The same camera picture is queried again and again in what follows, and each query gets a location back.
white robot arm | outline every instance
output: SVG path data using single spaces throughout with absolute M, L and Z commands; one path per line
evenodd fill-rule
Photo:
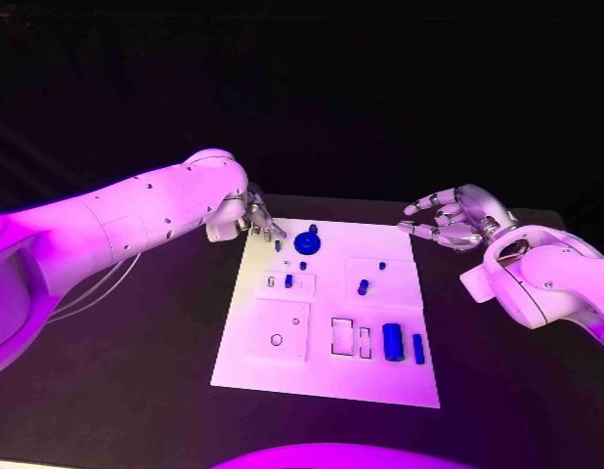
M 429 195 L 405 214 L 438 207 L 438 227 L 399 228 L 455 250 L 486 243 L 483 264 L 461 275 L 477 302 L 497 298 L 513 319 L 536 328 L 565 319 L 604 345 L 604 256 L 574 234 L 522 226 L 503 203 L 474 185 Z
M 0 369 L 41 331 L 67 292 L 92 274 L 207 226 L 211 241 L 252 228 L 285 237 L 230 153 L 181 164 L 0 215 Z

white board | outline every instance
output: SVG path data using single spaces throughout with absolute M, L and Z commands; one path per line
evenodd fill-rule
M 409 235 L 393 226 L 275 221 L 288 233 L 281 252 L 262 236 L 246 242 L 213 386 L 441 407 Z M 305 256 L 294 239 L 312 223 L 322 245 Z M 370 281 L 364 296 L 361 279 Z M 402 329 L 402 362 L 385 358 L 389 322 Z M 413 334 L 422 336 L 423 364 L 415 362 Z

robotic hand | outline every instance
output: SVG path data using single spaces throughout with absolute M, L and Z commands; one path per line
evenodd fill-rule
M 266 239 L 285 237 L 262 192 L 221 149 L 92 193 L 0 214 L 0 369 L 77 283 L 201 225 L 210 241 L 249 228 Z
M 478 303 L 497 298 L 513 319 L 536 328 L 558 319 L 579 324 L 604 345 L 604 256 L 574 234 L 522 226 L 500 200 L 474 185 L 419 199 L 409 216 L 439 207 L 438 227 L 397 227 L 458 251 L 481 243 L 483 264 L 461 275 Z

table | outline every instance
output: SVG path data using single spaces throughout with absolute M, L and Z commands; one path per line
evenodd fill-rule
M 269 206 L 281 217 L 393 224 L 405 204 L 282 195 Z M 514 213 L 563 226 L 553 212 Z M 604 348 L 569 322 L 529 330 L 497 301 L 477 304 L 458 275 L 481 252 L 421 239 L 442 408 L 213 387 L 245 240 L 184 235 L 144 253 L 90 310 L 45 327 L 0 372 L 0 458 L 194 469 L 263 448 L 335 442 L 484 468 L 604 467 Z

black background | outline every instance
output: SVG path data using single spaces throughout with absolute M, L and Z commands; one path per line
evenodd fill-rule
M 271 193 L 474 183 L 604 248 L 604 2 L 0 3 L 0 210 L 206 147 Z

